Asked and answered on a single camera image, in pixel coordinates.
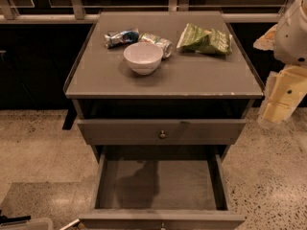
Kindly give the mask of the white ceramic bowl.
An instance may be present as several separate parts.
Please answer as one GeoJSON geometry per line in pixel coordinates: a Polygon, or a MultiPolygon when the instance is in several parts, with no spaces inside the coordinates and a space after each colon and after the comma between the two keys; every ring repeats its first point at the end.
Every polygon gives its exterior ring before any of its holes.
{"type": "Polygon", "coordinates": [[[161,63],[163,51],[155,44],[138,42],[124,50],[124,58],[130,69],[139,75],[149,75],[161,63]]]}

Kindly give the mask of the grey top drawer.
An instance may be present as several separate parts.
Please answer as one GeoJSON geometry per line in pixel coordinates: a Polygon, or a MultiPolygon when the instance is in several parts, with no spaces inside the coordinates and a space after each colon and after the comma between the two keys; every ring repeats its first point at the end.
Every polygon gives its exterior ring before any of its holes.
{"type": "Polygon", "coordinates": [[[88,145],[232,145],[245,119],[88,119],[78,127],[88,145]]]}

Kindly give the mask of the green chip bag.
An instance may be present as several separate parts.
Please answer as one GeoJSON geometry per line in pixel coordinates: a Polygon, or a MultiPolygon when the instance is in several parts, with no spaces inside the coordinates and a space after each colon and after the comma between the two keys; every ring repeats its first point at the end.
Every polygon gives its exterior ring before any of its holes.
{"type": "Polygon", "coordinates": [[[232,35],[216,29],[204,29],[188,23],[181,33],[177,48],[208,55],[232,54],[232,35]]]}

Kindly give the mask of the metal window railing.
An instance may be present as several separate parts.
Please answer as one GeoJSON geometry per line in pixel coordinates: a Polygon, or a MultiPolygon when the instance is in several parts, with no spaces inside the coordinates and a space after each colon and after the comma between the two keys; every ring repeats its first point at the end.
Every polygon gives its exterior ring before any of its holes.
{"type": "Polygon", "coordinates": [[[100,12],[219,12],[229,23],[276,22],[295,0],[0,0],[1,21],[93,21],[100,12]]]}

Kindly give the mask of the crushed blue soda can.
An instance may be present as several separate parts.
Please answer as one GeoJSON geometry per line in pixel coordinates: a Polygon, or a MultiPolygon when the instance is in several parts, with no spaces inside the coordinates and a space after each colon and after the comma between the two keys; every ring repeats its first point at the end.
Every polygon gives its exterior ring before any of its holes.
{"type": "Polygon", "coordinates": [[[122,32],[109,32],[104,35],[105,45],[107,48],[135,43],[138,41],[138,37],[139,32],[137,28],[124,30],[122,32]]]}

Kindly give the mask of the grey wooden drawer cabinet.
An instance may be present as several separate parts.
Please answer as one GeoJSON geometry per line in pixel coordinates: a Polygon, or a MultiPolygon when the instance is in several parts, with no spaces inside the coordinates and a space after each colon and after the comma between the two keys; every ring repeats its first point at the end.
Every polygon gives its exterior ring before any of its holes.
{"type": "MultiPolygon", "coordinates": [[[[263,84],[238,41],[226,57],[173,52],[148,76],[130,70],[122,48],[107,49],[100,41],[109,31],[136,27],[177,42],[188,23],[231,29],[216,11],[101,13],[65,84],[80,120],[245,119],[263,84]]],[[[231,145],[191,146],[225,156],[231,145]]]]}

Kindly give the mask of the grey drawer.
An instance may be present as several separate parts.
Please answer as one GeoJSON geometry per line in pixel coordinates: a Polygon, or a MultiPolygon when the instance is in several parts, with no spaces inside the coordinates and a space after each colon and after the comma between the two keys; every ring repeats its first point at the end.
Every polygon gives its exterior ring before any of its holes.
{"type": "Polygon", "coordinates": [[[78,127],[88,145],[232,145],[245,119],[88,119],[78,127]]]}
{"type": "Polygon", "coordinates": [[[100,159],[88,230],[234,230],[219,156],[199,160],[100,159]]]}

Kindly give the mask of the crushed silver green can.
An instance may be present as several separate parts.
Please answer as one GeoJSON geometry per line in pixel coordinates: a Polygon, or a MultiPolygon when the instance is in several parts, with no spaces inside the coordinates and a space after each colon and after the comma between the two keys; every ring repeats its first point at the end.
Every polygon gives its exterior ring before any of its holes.
{"type": "Polygon", "coordinates": [[[139,36],[139,42],[149,42],[160,47],[163,51],[163,59],[168,58],[173,52],[173,43],[161,36],[149,33],[143,33],[139,36]]]}

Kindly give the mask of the clear plastic bin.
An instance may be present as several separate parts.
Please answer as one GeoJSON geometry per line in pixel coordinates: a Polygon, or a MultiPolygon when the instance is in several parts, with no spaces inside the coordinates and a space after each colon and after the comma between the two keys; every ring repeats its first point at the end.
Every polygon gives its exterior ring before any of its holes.
{"type": "Polygon", "coordinates": [[[48,218],[37,218],[4,223],[0,230],[54,230],[53,222],[48,218]]]}

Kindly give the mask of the black object on floor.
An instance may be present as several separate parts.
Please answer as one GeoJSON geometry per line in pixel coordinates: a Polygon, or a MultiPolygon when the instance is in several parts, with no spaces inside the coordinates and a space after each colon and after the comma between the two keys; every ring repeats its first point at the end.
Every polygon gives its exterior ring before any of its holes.
{"type": "Polygon", "coordinates": [[[17,222],[25,222],[27,220],[30,220],[30,216],[23,216],[23,217],[15,217],[15,218],[9,218],[2,214],[0,211],[0,224],[9,224],[9,223],[17,223],[17,222]]]}

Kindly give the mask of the white metal rod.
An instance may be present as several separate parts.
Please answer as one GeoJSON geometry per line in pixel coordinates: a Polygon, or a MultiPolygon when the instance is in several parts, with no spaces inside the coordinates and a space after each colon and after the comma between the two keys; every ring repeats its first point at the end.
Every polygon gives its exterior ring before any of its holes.
{"type": "Polygon", "coordinates": [[[60,228],[60,230],[68,230],[70,227],[75,227],[80,223],[79,219],[75,219],[71,221],[70,223],[64,225],[63,227],[60,228]]]}

